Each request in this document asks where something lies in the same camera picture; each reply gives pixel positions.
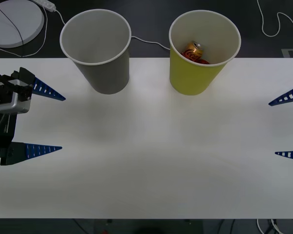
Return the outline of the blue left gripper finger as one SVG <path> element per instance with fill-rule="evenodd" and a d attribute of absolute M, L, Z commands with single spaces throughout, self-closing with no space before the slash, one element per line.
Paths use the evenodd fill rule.
<path fill-rule="evenodd" d="M 14 165 L 61 149 L 61 146 L 11 142 L 7 148 L 0 148 L 0 166 Z"/>
<path fill-rule="evenodd" d="M 60 101 L 66 100 L 64 96 L 23 67 L 19 69 L 19 80 L 26 83 L 27 86 L 30 86 L 32 94 Z"/>

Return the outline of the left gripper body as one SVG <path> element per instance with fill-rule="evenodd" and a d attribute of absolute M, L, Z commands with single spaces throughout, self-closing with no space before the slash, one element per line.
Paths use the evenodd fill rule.
<path fill-rule="evenodd" d="M 16 143 L 12 140 L 15 134 L 17 115 L 0 114 L 0 158 L 12 156 Z"/>

